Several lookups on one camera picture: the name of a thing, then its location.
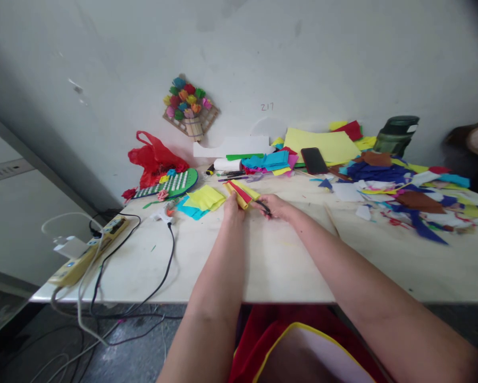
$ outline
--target plastic bag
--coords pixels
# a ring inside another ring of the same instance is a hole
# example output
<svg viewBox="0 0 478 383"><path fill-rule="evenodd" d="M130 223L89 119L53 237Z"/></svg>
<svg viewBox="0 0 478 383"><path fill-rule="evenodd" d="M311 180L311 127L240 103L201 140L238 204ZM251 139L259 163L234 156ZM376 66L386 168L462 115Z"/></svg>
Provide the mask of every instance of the plastic bag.
<svg viewBox="0 0 478 383"><path fill-rule="evenodd" d="M140 134L147 136L150 142L139 138ZM176 169L177 173L184 172L189 164L182 158L174 155L161 140L142 130L136 132L138 141L145 144L140 149L133 149L129 152L129 161L135 165L143 166L145 169L139 182L140 189L154 186L159 178L164 176L168 170Z"/></svg>

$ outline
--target smartphone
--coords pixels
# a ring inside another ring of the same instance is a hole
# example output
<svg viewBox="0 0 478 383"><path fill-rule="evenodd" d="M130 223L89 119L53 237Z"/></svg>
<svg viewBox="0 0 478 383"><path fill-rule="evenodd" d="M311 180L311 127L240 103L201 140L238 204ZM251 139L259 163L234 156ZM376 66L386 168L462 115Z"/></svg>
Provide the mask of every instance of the smartphone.
<svg viewBox="0 0 478 383"><path fill-rule="evenodd" d="M322 154L318 148L304 148L301 149L306 170L309 174L324 174L329 173L329 169L325 164Z"/></svg>

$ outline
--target written number 217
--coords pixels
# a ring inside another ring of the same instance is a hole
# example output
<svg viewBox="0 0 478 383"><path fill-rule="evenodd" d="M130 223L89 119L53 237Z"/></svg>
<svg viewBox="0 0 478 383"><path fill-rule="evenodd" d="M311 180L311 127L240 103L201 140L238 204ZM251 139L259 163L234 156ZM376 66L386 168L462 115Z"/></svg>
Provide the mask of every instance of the written number 217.
<svg viewBox="0 0 478 383"><path fill-rule="evenodd" d="M269 110L269 105L271 106L271 110L274 110L274 103L270 104L260 104L262 106L262 111L268 111Z"/></svg>

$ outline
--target hand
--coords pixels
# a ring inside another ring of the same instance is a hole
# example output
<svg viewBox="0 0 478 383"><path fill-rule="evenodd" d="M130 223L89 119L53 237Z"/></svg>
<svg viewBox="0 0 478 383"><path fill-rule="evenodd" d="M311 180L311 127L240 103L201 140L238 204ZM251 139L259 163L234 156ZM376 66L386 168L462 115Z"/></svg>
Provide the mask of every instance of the hand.
<svg viewBox="0 0 478 383"><path fill-rule="evenodd" d="M244 210L237 204L237 193L234 191L224 202L224 218L244 221Z"/></svg>
<svg viewBox="0 0 478 383"><path fill-rule="evenodd" d="M283 221L288 221L290 212L295 209L287 201L281 199L276 194L262 194L258 200L263 202L269 210L271 210L272 217L281 218ZM267 219L271 219L260 204L251 202L251 206L255 209L259 209L262 215Z"/></svg>

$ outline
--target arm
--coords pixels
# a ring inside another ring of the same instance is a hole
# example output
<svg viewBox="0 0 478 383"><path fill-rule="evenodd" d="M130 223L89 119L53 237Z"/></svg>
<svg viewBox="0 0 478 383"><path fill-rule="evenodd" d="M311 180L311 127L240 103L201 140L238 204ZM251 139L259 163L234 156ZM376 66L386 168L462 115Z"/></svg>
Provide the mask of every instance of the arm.
<svg viewBox="0 0 478 383"><path fill-rule="evenodd" d="M476 348L307 214L275 195L261 199L297 232L336 302L397 382L478 381Z"/></svg>
<svg viewBox="0 0 478 383"><path fill-rule="evenodd" d="M231 195L216 242L175 334L158 382L226 382L244 288L244 211Z"/></svg>

